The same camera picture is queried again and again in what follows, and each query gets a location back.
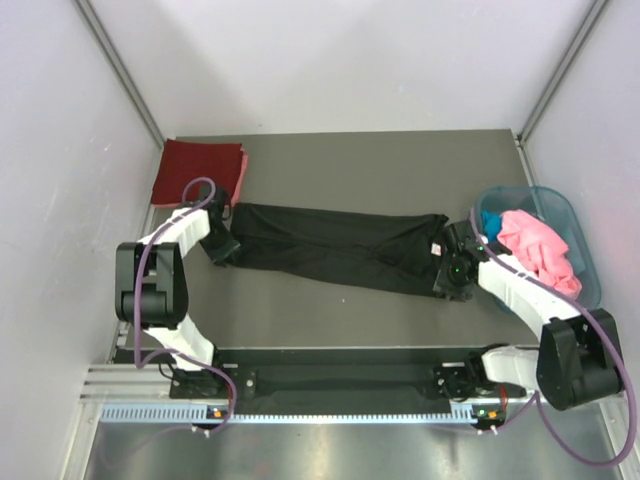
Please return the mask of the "black t shirt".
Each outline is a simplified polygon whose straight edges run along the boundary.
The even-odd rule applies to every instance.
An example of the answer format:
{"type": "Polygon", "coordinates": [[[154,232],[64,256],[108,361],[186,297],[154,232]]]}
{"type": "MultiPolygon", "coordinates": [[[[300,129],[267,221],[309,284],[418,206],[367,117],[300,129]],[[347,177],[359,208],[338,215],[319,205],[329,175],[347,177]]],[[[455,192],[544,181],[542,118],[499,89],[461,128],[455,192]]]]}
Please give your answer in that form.
{"type": "Polygon", "coordinates": [[[431,253],[443,214],[387,216],[239,203],[231,234],[238,268],[284,272],[316,281],[439,298],[441,265],[431,253]]]}

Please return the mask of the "right aluminium corner post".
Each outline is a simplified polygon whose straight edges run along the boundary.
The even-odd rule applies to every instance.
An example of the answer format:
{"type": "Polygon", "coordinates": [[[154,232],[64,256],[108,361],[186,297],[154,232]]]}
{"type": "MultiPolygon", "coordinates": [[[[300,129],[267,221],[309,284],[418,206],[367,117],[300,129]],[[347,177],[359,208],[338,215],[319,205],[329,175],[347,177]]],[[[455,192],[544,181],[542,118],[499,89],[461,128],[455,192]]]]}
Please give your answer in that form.
{"type": "Polygon", "coordinates": [[[526,118],[523,127],[515,135],[517,147],[523,148],[534,133],[537,125],[542,120],[543,115],[546,113],[555,95],[559,92],[571,68],[586,47],[591,35],[604,17],[610,4],[611,2],[609,0],[589,2],[588,8],[582,16],[576,31],[571,35],[569,43],[552,70],[548,81],[526,118]]]}

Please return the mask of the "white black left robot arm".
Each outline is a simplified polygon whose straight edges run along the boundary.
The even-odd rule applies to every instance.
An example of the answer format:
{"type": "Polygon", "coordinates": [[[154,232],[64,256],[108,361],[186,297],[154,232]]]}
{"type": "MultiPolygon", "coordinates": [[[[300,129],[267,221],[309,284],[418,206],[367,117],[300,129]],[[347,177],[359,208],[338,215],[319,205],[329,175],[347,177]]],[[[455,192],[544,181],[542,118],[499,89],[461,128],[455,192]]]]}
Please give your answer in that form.
{"type": "Polygon", "coordinates": [[[209,397],[224,390],[227,374],[215,365],[216,346],[189,314],[184,259],[197,246],[215,262],[235,253],[239,243],[226,225],[231,212],[228,200],[188,205],[147,236],[116,249],[115,312],[133,328],[135,366],[170,355],[179,370],[193,373],[192,384],[209,397]]]}

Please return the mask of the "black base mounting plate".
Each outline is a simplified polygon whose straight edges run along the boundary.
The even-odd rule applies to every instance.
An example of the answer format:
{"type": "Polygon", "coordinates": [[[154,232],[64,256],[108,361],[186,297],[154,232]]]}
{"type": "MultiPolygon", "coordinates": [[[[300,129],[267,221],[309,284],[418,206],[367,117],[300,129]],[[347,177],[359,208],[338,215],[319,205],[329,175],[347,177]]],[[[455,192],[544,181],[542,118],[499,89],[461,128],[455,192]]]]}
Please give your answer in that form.
{"type": "Polygon", "coordinates": [[[214,364],[235,383],[245,415],[447,413],[453,401],[522,398],[512,384],[476,386],[470,348],[222,349],[214,364]]]}

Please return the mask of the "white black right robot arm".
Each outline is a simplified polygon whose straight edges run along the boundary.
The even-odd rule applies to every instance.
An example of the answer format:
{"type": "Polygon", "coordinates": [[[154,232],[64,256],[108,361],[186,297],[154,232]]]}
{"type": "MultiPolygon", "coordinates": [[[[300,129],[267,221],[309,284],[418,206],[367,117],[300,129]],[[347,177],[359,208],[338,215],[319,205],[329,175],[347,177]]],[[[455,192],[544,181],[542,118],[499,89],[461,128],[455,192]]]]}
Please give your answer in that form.
{"type": "Polygon", "coordinates": [[[467,300],[478,286],[500,300],[538,342],[535,347],[491,344],[473,351],[460,368],[435,368],[449,395],[487,396],[511,384],[538,392],[563,411],[624,390],[614,360],[621,353],[617,327],[606,310],[584,314],[533,284],[507,248],[480,242],[468,220],[446,226],[443,240],[432,251],[440,259],[436,293],[467,300]]]}

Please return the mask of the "folded dark red t shirt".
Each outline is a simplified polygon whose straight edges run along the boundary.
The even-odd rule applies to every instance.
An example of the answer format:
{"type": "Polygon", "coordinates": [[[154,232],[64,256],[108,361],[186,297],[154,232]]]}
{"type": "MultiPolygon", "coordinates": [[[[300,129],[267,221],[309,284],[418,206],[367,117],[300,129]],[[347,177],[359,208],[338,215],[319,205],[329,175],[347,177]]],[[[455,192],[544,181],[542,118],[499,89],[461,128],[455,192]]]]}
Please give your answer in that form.
{"type": "Polygon", "coordinates": [[[193,143],[167,140],[153,185],[150,203],[155,207],[176,207],[195,178],[210,178],[222,188],[234,206],[248,166],[248,154],[239,143],[193,143]]]}

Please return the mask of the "blue t shirt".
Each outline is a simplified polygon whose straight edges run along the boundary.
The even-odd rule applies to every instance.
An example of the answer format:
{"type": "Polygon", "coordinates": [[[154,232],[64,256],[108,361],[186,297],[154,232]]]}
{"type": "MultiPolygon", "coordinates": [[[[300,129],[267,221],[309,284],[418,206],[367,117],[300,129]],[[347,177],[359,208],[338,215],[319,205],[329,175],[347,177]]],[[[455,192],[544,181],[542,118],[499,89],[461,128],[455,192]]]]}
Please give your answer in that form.
{"type": "Polygon", "coordinates": [[[495,242],[502,230],[502,217],[486,210],[481,212],[482,232],[489,243],[495,242]]]}

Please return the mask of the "aluminium corner post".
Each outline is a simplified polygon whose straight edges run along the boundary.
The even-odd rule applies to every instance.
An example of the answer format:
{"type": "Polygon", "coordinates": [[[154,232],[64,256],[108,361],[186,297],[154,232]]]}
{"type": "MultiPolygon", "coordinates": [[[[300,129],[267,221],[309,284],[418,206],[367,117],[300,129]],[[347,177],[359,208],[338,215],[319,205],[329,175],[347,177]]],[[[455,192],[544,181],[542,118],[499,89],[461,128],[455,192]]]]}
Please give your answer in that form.
{"type": "Polygon", "coordinates": [[[515,135],[517,147],[523,148],[534,133],[537,125],[542,120],[543,115],[546,113],[555,95],[559,92],[571,68],[586,47],[591,35],[604,17],[610,4],[611,2],[609,0],[589,2],[588,8],[582,16],[576,31],[571,35],[569,43],[552,70],[548,81],[526,118],[523,127],[515,135]]]}
{"type": "Polygon", "coordinates": [[[145,126],[154,144],[158,148],[162,149],[165,143],[165,136],[161,132],[158,123],[154,119],[147,103],[143,99],[140,90],[126,67],[116,45],[112,41],[92,2],[88,0],[72,0],[71,3],[96,41],[109,67],[121,87],[124,89],[126,96],[145,126]]]}

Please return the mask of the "left aluminium corner post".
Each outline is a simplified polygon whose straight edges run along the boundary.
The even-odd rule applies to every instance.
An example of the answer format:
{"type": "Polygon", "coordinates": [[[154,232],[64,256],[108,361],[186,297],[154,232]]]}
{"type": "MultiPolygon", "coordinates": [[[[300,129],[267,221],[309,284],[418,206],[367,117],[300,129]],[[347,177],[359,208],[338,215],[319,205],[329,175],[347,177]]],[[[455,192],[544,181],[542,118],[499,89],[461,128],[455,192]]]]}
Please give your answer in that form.
{"type": "Polygon", "coordinates": [[[112,41],[92,2],[88,0],[72,0],[71,3],[96,41],[109,67],[121,87],[124,89],[126,96],[145,126],[154,144],[158,148],[162,149],[165,143],[165,136],[161,132],[158,123],[154,119],[147,103],[143,99],[140,90],[126,67],[116,45],[112,41]]]}

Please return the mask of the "teal plastic laundry basket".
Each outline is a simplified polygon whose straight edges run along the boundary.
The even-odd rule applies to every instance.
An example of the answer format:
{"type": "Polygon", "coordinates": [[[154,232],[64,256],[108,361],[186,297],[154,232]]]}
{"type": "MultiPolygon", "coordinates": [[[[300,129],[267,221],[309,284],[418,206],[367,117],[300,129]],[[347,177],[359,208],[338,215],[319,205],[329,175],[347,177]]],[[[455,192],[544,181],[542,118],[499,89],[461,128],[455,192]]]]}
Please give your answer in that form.
{"type": "Polygon", "coordinates": [[[551,227],[569,246],[567,258],[582,284],[576,300],[593,309],[601,300],[601,287],[587,242],[570,202],[547,187],[493,187],[480,195],[475,204],[478,229],[482,232],[483,210],[500,216],[506,211],[523,210],[551,227]]]}

